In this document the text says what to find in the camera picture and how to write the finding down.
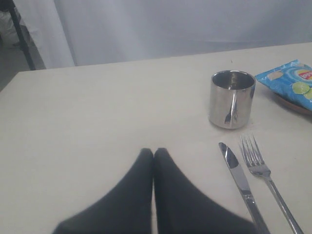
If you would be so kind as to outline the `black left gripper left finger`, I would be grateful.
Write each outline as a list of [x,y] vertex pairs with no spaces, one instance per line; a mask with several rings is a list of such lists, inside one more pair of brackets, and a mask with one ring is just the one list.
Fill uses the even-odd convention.
[[150,234],[154,155],[140,150],[121,181],[99,201],[55,228],[56,234]]

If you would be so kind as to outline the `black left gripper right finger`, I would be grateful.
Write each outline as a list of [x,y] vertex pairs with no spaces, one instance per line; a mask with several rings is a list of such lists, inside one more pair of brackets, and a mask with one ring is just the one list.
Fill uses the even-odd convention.
[[169,152],[154,154],[154,191],[160,234],[255,234],[254,224],[204,195]]

